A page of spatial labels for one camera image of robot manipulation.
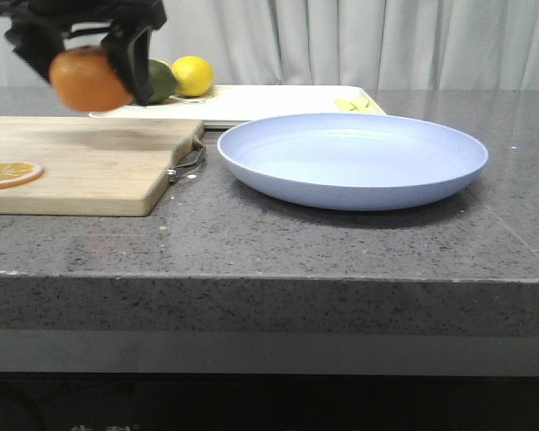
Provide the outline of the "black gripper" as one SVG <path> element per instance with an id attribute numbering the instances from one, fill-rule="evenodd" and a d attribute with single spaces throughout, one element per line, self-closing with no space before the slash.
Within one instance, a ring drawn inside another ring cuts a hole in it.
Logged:
<path id="1" fill-rule="evenodd" d="M 149 104 L 149 45 L 167 21 L 163 2 L 0 1 L 0 17 L 13 23 L 4 34 L 13 52 L 47 84 L 52 61 L 66 50 L 62 38 L 106 33 L 102 46 L 120 81 L 138 104 Z"/>

